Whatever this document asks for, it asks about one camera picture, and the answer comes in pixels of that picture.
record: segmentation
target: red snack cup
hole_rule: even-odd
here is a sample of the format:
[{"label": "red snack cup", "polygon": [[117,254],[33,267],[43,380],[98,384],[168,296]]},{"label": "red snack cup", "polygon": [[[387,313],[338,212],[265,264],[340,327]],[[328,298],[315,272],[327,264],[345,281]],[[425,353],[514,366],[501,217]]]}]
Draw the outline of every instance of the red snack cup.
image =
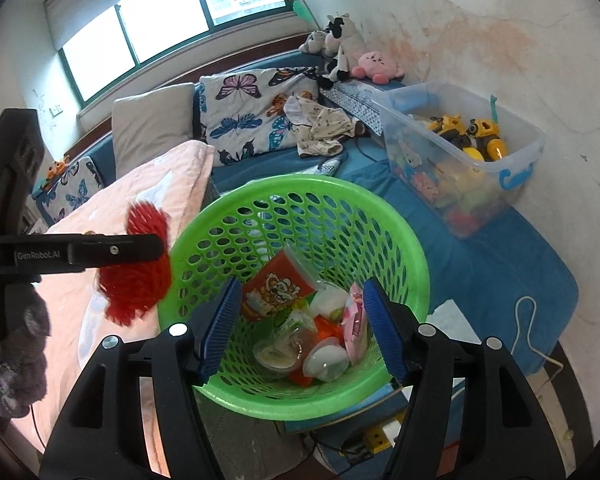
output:
[{"label": "red snack cup", "polygon": [[313,294],[320,287],[315,275],[286,245],[242,287],[242,315],[258,321]]}]

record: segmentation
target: clear plastic storage box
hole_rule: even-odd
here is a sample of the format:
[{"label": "clear plastic storage box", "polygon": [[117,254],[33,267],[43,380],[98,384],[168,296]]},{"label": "clear plastic storage box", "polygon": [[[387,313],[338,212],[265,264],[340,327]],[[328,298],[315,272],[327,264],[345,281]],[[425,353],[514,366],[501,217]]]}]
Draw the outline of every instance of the clear plastic storage box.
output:
[{"label": "clear plastic storage box", "polygon": [[374,101],[392,171],[461,238],[516,200],[544,148],[541,130],[499,106],[500,138],[509,155],[495,162],[471,158],[411,117],[461,114],[467,126],[471,119],[491,119],[488,98],[452,84],[427,82],[378,92]]}]

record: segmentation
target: butterfly print pillow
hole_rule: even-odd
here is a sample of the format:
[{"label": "butterfly print pillow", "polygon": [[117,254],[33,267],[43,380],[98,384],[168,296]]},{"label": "butterfly print pillow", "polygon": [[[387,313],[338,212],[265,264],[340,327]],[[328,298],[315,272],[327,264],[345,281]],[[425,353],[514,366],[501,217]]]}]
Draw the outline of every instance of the butterfly print pillow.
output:
[{"label": "butterfly print pillow", "polygon": [[51,226],[83,206],[102,189],[102,178],[91,157],[70,165],[51,190],[36,199],[45,222]]},{"label": "butterfly print pillow", "polygon": [[200,122],[216,147],[215,166],[296,146],[284,104],[292,95],[317,99],[315,68],[267,68],[200,78]]}]

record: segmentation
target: green plastic basket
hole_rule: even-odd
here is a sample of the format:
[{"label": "green plastic basket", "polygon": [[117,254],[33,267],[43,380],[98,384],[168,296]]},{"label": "green plastic basket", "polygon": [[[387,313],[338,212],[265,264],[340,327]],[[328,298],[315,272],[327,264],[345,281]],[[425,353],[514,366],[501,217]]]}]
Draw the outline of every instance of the green plastic basket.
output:
[{"label": "green plastic basket", "polygon": [[[266,178],[223,196],[185,229],[171,250],[173,284],[158,305],[162,329],[217,294],[227,276],[245,282],[287,240],[320,275],[343,288],[377,276],[389,297],[419,321],[429,308],[429,271],[413,230],[362,187],[315,175]],[[331,383],[309,388],[266,378],[253,357],[255,325],[240,317],[220,369],[200,392],[234,412],[269,420],[329,415],[365,399],[390,376],[375,338],[365,357]]]}]

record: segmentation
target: red brush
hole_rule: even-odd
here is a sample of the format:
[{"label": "red brush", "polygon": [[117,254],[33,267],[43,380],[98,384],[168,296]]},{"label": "red brush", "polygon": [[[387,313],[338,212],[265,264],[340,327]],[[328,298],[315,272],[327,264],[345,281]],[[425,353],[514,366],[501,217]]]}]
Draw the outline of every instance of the red brush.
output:
[{"label": "red brush", "polygon": [[155,234],[164,243],[158,260],[99,270],[100,291],[109,299],[107,319],[118,325],[131,325],[167,295],[171,286],[171,264],[167,250],[169,216],[149,202],[132,204],[126,219],[129,235]]}]

